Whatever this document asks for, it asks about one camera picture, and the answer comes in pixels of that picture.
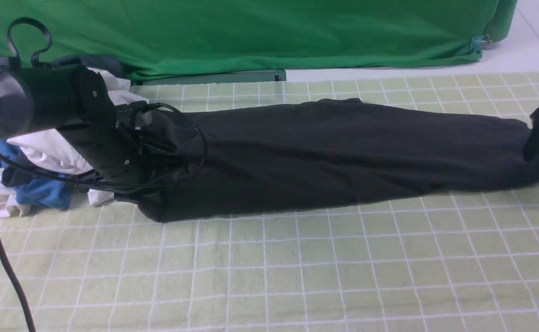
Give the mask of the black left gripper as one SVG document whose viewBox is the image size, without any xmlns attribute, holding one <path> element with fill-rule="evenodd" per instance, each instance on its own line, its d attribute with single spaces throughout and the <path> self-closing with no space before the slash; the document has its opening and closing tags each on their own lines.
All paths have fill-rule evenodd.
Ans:
<svg viewBox="0 0 539 332">
<path fill-rule="evenodd" d="M 129 190 L 189 177 L 189 161 L 178 155 L 175 145 L 145 130 L 77 124 L 57 132 L 107 186 Z"/>
</svg>

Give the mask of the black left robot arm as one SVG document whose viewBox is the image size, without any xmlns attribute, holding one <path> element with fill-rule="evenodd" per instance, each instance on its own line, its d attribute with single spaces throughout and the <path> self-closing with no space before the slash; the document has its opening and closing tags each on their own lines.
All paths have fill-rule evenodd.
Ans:
<svg viewBox="0 0 539 332">
<path fill-rule="evenodd" d="M 187 160 L 175 145 L 146 131 L 156 104 L 115 105 L 100 74 L 64 69 L 0 67 L 0 139 L 56 130 L 91 166 L 69 183 L 130 193 L 172 185 Z"/>
</svg>

